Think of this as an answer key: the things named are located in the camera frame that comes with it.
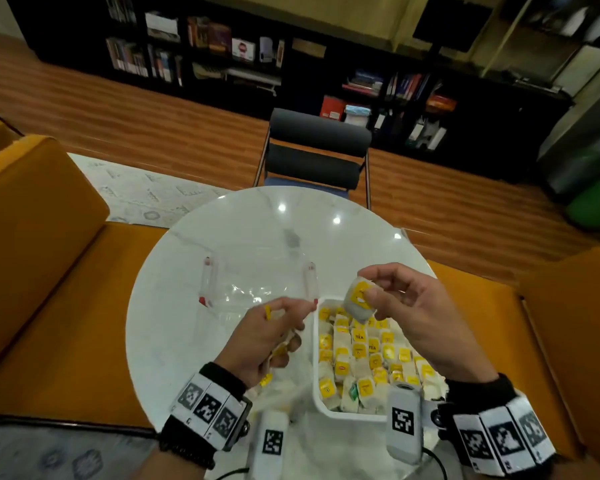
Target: blue chair seat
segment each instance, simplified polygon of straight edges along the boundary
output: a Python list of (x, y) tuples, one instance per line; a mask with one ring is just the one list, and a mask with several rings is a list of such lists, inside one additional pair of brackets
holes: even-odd
[(333, 187), (325, 187), (324, 185), (312, 184), (310, 182), (299, 182), (298, 180), (288, 180), (287, 178), (280, 177), (266, 177), (264, 179), (264, 185), (270, 187), (273, 185), (284, 185), (287, 187), (304, 187), (306, 189), (321, 190), (330, 194), (349, 199), (349, 192), (346, 190), (335, 189)]

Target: forearm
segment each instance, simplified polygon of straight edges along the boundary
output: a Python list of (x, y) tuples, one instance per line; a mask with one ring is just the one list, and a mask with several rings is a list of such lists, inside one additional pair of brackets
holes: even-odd
[(202, 480), (206, 469), (156, 447), (134, 480)]

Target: green object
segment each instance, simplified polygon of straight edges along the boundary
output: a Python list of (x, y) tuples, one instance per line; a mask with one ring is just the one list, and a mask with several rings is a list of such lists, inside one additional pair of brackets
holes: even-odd
[(567, 215), (584, 228), (600, 229), (600, 180), (569, 204)]

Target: person's right hand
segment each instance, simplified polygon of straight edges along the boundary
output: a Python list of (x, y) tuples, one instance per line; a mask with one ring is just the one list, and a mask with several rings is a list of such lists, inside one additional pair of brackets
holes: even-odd
[(498, 378), (439, 280), (400, 263), (368, 266), (358, 274), (382, 288), (365, 291), (376, 319), (398, 322), (411, 345), (444, 377), (474, 383)]

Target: round table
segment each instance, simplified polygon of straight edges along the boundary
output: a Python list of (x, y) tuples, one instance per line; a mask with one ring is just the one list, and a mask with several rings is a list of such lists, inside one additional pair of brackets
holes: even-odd
[[(235, 326), (220, 322), (198, 302), (205, 257), (210, 250), (231, 244), (299, 248), (315, 263), (323, 296), (344, 296), (358, 270), (371, 264), (396, 261), (433, 276), (399, 230), (364, 207), (327, 192), (256, 187), (194, 209), (147, 257), (127, 311), (128, 368), (138, 400), (157, 431), (180, 388), (216, 357)], [(398, 479), (413, 470), (388, 456), (382, 425), (374, 433), (376, 444), (370, 444), (373, 435), (364, 430), (371, 428), (366, 423), (329, 420), (318, 412), (307, 413), (300, 423), (292, 425), (287, 435), (291, 447), (285, 449), (286, 477), (315, 473), (352, 478), (364, 470), (382, 478), (395, 473)], [(293, 434), (294, 428), (303, 429)], [(326, 447), (317, 449), (320, 442), (330, 446), (331, 453)], [(211, 476), (243, 467), (244, 443), (231, 454), (217, 454), (218, 466)]]

